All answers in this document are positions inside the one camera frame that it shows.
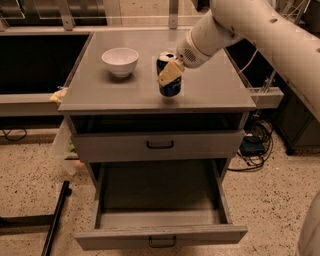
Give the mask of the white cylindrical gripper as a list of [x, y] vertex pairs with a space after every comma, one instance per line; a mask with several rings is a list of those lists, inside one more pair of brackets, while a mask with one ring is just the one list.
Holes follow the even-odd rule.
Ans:
[[240, 40], [240, 35], [221, 26], [209, 10], [177, 44], [176, 56], [179, 60], [170, 60], [159, 73], [157, 82], [161, 86], [168, 85], [182, 76], [184, 66], [198, 68], [218, 51]]

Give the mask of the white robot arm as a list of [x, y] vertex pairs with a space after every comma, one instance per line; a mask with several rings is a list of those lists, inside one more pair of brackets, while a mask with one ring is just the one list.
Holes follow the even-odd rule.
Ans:
[[283, 18], [267, 0], [210, 0], [209, 11], [160, 72], [162, 86], [240, 39], [251, 42], [320, 121], [320, 39]]

